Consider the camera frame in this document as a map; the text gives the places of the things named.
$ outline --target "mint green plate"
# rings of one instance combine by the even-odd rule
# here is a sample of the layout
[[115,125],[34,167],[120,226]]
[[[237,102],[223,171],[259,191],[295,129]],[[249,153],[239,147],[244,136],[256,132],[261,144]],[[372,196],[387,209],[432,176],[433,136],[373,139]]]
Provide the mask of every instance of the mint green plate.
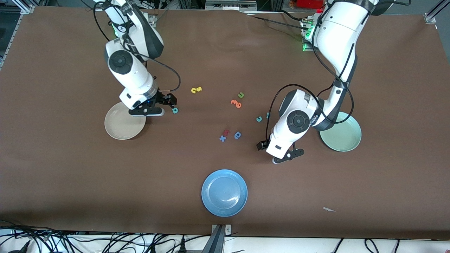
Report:
[[[344,120],[347,115],[347,113],[339,112],[336,121]],[[320,132],[324,143],[339,152],[355,149],[361,142],[361,136],[361,127],[352,116],[345,122],[335,124],[332,128]]]

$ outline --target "red object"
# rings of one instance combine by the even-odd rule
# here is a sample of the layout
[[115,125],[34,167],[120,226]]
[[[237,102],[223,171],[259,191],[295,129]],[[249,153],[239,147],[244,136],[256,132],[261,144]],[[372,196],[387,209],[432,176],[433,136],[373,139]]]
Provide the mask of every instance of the red object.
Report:
[[297,0],[297,7],[300,8],[320,9],[323,5],[323,0]]

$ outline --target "beige plate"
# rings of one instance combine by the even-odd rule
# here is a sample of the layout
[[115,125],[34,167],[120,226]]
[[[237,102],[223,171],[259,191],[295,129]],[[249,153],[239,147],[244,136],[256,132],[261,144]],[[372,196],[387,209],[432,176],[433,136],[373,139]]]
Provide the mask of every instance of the beige plate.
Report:
[[135,117],[128,113],[122,102],[115,104],[105,117],[106,132],[114,139],[127,140],[138,135],[145,125],[145,117]]

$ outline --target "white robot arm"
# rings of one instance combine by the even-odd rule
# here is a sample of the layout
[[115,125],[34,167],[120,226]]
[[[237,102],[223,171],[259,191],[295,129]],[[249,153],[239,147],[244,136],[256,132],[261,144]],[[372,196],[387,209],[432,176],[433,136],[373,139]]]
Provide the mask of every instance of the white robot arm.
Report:
[[164,43],[159,33],[149,24],[138,6],[131,0],[107,0],[96,5],[104,9],[119,37],[105,46],[105,60],[115,78],[125,87],[120,100],[133,116],[161,116],[165,104],[172,108],[176,98],[162,95],[153,76],[142,64],[159,57]]
[[286,95],[270,139],[257,145],[259,150],[266,149],[275,157],[274,163],[301,155],[289,148],[310,127],[324,131],[334,125],[357,64],[356,41],[377,3],[378,0],[328,0],[322,14],[308,17],[302,23],[309,28],[304,32],[304,40],[332,64],[336,78],[327,100],[303,90]]

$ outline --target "plate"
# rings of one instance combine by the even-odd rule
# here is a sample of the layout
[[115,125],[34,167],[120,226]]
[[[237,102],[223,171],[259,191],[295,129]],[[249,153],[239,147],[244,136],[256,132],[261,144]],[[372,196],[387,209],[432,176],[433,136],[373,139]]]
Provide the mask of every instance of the plate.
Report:
[[106,132],[114,139],[127,140],[138,135],[145,125],[145,117],[134,117],[122,102],[115,104],[105,117]]
[[[344,120],[347,116],[347,113],[339,112],[336,121]],[[331,149],[347,152],[354,150],[361,142],[361,127],[355,118],[350,116],[345,122],[334,124],[332,128],[321,131],[320,137]]]
[[247,184],[232,170],[211,173],[202,187],[203,204],[210,213],[219,217],[230,217],[240,212],[247,196]]

